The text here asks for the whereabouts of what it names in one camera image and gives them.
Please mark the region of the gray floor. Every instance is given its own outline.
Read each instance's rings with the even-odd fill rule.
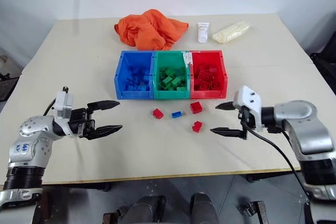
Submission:
[[[116,182],[108,192],[94,189],[51,191],[54,223],[102,223],[106,212],[130,206],[147,195],[165,195],[164,221],[189,223],[189,202],[198,191],[212,199],[221,223],[259,223],[258,217],[244,217],[238,211],[241,202],[263,200],[268,220],[275,223],[304,223],[302,206],[305,196],[292,175],[249,183],[240,175],[188,177]]]

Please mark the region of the orange cloth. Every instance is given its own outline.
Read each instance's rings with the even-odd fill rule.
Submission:
[[[188,26],[188,23],[166,18],[158,10],[150,9],[142,15],[122,18],[114,29],[122,42],[138,50],[169,50]]]

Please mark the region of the blue block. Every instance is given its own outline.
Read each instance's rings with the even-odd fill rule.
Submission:
[[[134,78],[134,84],[135,85],[139,85],[139,77],[135,77]]]
[[[177,112],[172,113],[172,117],[173,118],[179,118],[180,116],[182,116],[182,112],[181,111],[177,111]]]
[[[143,76],[143,80],[144,80],[145,82],[149,82],[149,76]]]
[[[126,78],[126,83],[130,84],[130,85],[134,85],[134,80],[130,79],[130,78]]]
[[[141,86],[138,86],[138,87],[139,87],[139,90],[141,90],[141,91],[146,91],[146,88],[147,88],[146,85],[141,85]]]
[[[135,67],[135,68],[133,69],[133,74],[138,74],[139,72],[140,72],[140,68]]]

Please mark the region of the red block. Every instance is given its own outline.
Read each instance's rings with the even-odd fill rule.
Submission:
[[[203,110],[200,102],[191,103],[190,104],[190,109],[193,112],[193,114],[200,113]]]
[[[159,109],[155,109],[153,111],[153,116],[155,116],[157,119],[161,119],[163,117],[163,113]]]
[[[221,88],[221,86],[219,85],[219,82],[216,82],[216,81],[211,82],[211,89],[212,90],[219,90],[220,88]]]
[[[200,132],[201,127],[202,127],[201,122],[199,121],[194,122],[193,131],[198,133]]]
[[[201,86],[199,90],[210,90],[211,84],[206,81],[201,81]]]
[[[210,82],[214,79],[214,76],[210,73],[207,73],[205,71],[200,71],[198,78],[201,79],[202,81]]]
[[[217,68],[209,68],[209,73],[212,74],[212,75],[216,75],[217,74]]]
[[[202,81],[200,79],[195,79],[194,81],[194,86],[195,86],[195,90],[198,90],[201,86]]]

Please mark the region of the black cable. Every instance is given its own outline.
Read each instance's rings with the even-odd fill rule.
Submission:
[[[43,116],[47,115],[49,110],[51,109],[51,107],[54,105],[54,103],[56,102],[56,98],[53,99],[53,101],[48,105],[46,111],[44,112]]]
[[[289,145],[292,146],[292,144],[289,141],[289,136],[287,135],[287,133],[284,130],[281,130],[281,133],[285,136],[285,138],[287,139]]]
[[[245,128],[249,133],[251,133],[252,135],[256,136],[257,138],[265,141],[266,143],[270,144],[274,149],[276,149],[282,156],[283,158],[286,160],[286,162],[288,163],[289,167],[291,168],[292,172],[295,175],[295,178],[297,179],[297,181],[299,182],[302,190],[304,191],[304,193],[307,195],[308,199],[310,199],[310,195],[308,194],[308,192],[306,191],[306,189],[304,188],[296,170],[294,169],[293,165],[291,164],[291,162],[289,161],[288,157],[285,155],[285,153],[283,153],[283,151],[272,141],[268,140],[267,138],[259,135],[258,133],[254,132],[248,125],[246,122],[242,122],[241,123],[243,128]]]

